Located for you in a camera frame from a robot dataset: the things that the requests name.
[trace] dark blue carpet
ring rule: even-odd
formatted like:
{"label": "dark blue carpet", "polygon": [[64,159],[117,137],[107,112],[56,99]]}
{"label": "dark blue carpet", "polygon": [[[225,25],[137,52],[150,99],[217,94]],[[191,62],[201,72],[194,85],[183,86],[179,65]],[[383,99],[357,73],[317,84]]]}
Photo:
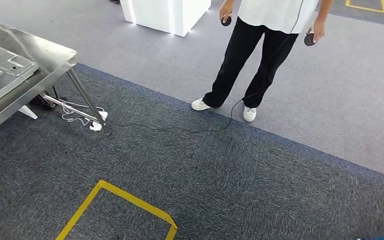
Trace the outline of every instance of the dark blue carpet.
{"label": "dark blue carpet", "polygon": [[[113,135],[60,108],[0,126],[0,240],[55,239],[99,179],[166,211],[175,239],[384,236],[384,175],[85,65],[75,67]],[[82,103],[67,77],[61,97]],[[66,239],[164,239],[169,225],[101,191]]]}

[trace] person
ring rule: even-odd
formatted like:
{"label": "person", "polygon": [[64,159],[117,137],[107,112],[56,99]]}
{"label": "person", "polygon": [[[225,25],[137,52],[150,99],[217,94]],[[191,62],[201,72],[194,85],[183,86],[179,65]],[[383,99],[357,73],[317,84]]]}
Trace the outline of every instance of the person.
{"label": "person", "polygon": [[[314,26],[308,30],[314,31],[314,43],[325,35],[325,20],[332,1],[321,0]],[[225,0],[221,5],[219,18],[223,23],[232,13],[233,3],[234,0]],[[212,90],[194,101],[192,108],[202,111],[222,106],[239,72],[264,34],[261,62],[243,98],[243,118],[252,122],[276,70],[287,58],[298,34],[305,30],[318,3],[319,0],[242,0]]]}

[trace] white display stand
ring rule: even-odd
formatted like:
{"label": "white display stand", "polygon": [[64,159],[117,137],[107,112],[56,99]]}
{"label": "white display stand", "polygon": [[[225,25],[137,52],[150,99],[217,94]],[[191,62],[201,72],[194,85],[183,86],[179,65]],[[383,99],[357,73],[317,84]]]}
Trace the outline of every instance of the white display stand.
{"label": "white display stand", "polygon": [[186,36],[211,6],[211,0],[121,0],[126,21]]}

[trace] stainless steel table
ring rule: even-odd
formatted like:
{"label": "stainless steel table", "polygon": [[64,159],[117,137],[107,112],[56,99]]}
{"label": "stainless steel table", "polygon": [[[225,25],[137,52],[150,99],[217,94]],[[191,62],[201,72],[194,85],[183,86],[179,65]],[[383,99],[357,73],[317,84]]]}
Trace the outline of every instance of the stainless steel table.
{"label": "stainless steel table", "polygon": [[91,121],[101,124],[106,134],[111,133],[111,130],[103,121],[98,110],[87,95],[85,88],[72,69],[72,67],[79,62],[75,50],[1,23],[0,47],[38,64],[38,70],[33,76],[0,98],[0,124],[39,94],[47,101],[62,105],[63,103],[61,101],[44,94],[44,91],[54,85],[63,74],[68,73],[94,116],[73,107],[67,108]]}

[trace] yellow floor marking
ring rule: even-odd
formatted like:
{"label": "yellow floor marking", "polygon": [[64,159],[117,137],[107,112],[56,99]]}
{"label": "yellow floor marking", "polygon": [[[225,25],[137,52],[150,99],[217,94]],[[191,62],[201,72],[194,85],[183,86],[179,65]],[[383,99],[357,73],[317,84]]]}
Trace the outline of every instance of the yellow floor marking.
{"label": "yellow floor marking", "polygon": [[173,219],[168,215],[166,212],[152,206],[151,204],[133,196],[132,194],[121,190],[120,188],[104,181],[99,180],[98,183],[95,185],[95,187],[90,191],[89,195],[87,195],[86,199],[83,201],[83,203],[78,207],[77,211],[75,211],[74,215],[71,217],[71,219],[67,222],[67,225],[62,229],[62,231],[59,233],[59,235],[55,238],[55,240],[63,240],[70,232],[70,230],[74,227],[77,220],[79,220],[80,216],[83,214],[83,212],[86,210],[86,208],[91,204],[92,199],[98,194],[100,189],[105,189],[120,198],[123,198],[130,203],[140,207],[141,209],[159,217],[160,219],[166,221],[168,224],[171,225],[170,229],[168,230],[168,234],[165,237],[165,240],[173,240],[176,231],[178,227],[176,226]]}
{"label": "yellow floor marking", "polygon": [[350,8],[355,8],[355,9],[362,9],[362,10],[367,10],[367,11],[372,11],[376,13],[382,13],[384,14],[384,0],[380,0],[380,5],[382,6],[382,9],[374,9],[374,8],[369,8],[369,7],[363,7],[363,6],[356,6],[356,5],[351,5],[350,4],[351,0],[345,0],[345,6],[350,7]]}

